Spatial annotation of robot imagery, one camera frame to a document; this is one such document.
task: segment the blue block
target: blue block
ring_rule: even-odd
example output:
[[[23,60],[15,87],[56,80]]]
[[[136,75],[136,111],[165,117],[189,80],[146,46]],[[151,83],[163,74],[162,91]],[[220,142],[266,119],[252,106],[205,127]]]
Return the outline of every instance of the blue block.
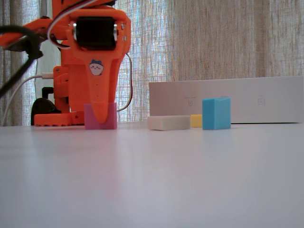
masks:
[[[230,97],[203,99],[203,129],[231,128]]]

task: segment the pink block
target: pink block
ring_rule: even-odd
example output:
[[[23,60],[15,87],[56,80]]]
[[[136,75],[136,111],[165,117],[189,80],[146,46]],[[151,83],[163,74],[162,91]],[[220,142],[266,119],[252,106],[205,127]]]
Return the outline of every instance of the pink block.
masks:
[[[99,130],[99,129],[117,129],[117,105],[116,103],[109,103],[108,118],[106,122],[99,123],[95,118],[92,104],[85,104],[85,129]]]

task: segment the cartoon cat sticker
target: cartoon cat sticker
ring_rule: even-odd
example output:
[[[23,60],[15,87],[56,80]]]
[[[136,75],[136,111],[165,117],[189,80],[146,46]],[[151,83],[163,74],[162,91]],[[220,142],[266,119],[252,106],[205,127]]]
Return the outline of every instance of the cartoon cat sticker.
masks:
[[[102,62],[100,60],[96,61],[93,59],[90,63],[90,70],[93,75],[98,76],[103,73],[104,66],[102,65]]]

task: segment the wire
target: wire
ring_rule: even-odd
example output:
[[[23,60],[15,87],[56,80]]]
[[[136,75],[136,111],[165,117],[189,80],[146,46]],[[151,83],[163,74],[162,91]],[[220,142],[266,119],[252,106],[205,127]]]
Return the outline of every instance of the wire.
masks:
[[[27,69],[32,65],[35,59],[39,56],[40,42],[38,36],[29,30],[28,28],[16,25],[8,25],[0,27],[0,34],[3,33],[20,33],[22,35],[28,36],[30,41],[30,51],[28,52],[28,60],[25,64],[6,82],[0,89],[0,98],[9,91],[14,84],[23,76]]]
[[[130,63],[130,93],[129,93],[129,100],[128,100],[128,103],[125,105],[125,107],[121,108],[121,109],[118,109],[117,111],[120,112],[124,109],[126,109],[131,101],[132,101],[132,98],[133,98],[133,85],[132,85],[132,60],[131,60],[131,57],[129,56],[129,54],[127,53],[126,54],[129,58],[129,63]]]
[[[49,27],[48,27],[48,30],[47,30],[47,38],[55,45],[57,46],[58,48],[61,48],[61,49],[70,49],[71,47],[68,46],[68,45],[63,45],[63,44],[59,44],[56,39],[54,37],[51,36],[51,31],[53,29],[53,27],[63,18],[65,17],[66,15],[74,12],[75,10],[78,10],[80,8],[83,8],[87,5],[90,5],[92,4],[93,2],[95,2],[97,0],[82,0],[82,1],[79,1],[67,8],[65,8],[64,10],[62,10],[54,19],[53,21],[50,23]]]
[[[12,94],[12,96],[10,97],[10,100],[9,100],[9,102],[8,102],[8,105],[7,105],[6,108],[5,108],[2,126],[4,126],[5,123],[6,123],[6,116],[7,116],[7,114],[8,114],[8,110],[9,110],[10,104],[11,104],[12,100],[14,99],[16,93],[19,91],[19,89],[20,89],[20,88],[23,86],[23,84],[25,84],[27,81],[29,81],[29,80],[31,80],[31,79],[33,79],[33,78],[40,78],[40,77],[42,77],[42,75],[35,75],[35,76],[28,77],[27,79],[25,79],[24,81],[22,81],[22,82],[20,83],[20,85],[16,88],[16,90],[14,91],[14,93]]]

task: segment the tabletop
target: tabletop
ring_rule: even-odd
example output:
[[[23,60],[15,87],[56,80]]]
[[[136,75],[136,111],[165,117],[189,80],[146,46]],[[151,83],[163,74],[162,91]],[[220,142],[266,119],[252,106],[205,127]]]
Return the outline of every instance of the tabletop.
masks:
[[[0,127],[1,228],[303,228],[304,124]]]

